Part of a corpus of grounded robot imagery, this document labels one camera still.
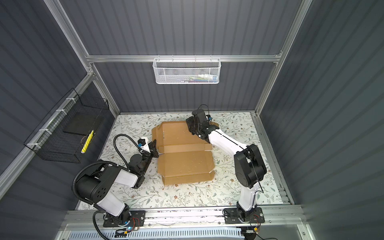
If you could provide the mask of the brown cardboard box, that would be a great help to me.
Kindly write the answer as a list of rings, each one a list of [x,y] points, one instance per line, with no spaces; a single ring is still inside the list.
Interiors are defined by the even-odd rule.
[[[211,181],[215,177],[212,144],[192,135],[185,121],[162,122],[152,129],[164,185]]]

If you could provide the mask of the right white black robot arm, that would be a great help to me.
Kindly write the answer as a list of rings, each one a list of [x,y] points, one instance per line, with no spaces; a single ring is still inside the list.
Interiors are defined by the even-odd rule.
[[[255,221],[264,223],[262,212],[256,201],[257,193],[262,193],[261,181],[267,173],[267,168],[257,145],[243,144],[224,133],[212,124],[211,115],[198,108],[192,111],[192,116],[186,119],[188,130],[192,135],[205,140],[234,159],[236,178],[241,184],[240,198],[236,205],[236,215],[242,223]]]

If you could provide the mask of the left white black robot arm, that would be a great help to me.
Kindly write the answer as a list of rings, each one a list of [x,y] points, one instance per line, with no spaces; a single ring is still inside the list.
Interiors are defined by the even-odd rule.
[[[145,180],[145,174],[153,158],[158,158],[156,148],[157,141],[149,141],[140,138],[136,144],[138,154],[133,155],[127,162],[116,146],[118,137],[126,137],[134,141],[126,134],[118,134],[114,138],[114,148],[126,164],[124,167],[110,161],[98,160],[81,169],[72,183],[74,195],[82,202],[94,206],[106,218],[114,221],[115,225],[128,226],[134,224],[136,218],[132,217],[127,204],[119,200],[111,191],[114,184],[124,185],[132,189],[138,189]]]

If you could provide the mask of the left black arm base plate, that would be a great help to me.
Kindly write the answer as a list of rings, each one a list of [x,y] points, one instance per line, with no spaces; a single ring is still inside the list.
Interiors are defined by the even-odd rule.
[[[125,211],[118,217],[106,214],[104,217],[104,228],[113,227],[142,227],[145,222],[146,211]]]

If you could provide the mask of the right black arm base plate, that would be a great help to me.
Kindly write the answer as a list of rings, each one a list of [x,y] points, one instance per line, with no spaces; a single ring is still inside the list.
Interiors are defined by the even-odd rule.
[[[225,208],[222,211],[226,224],[263,224],[264,214],[261,208],[253,208],[244,212],[242,208]]]

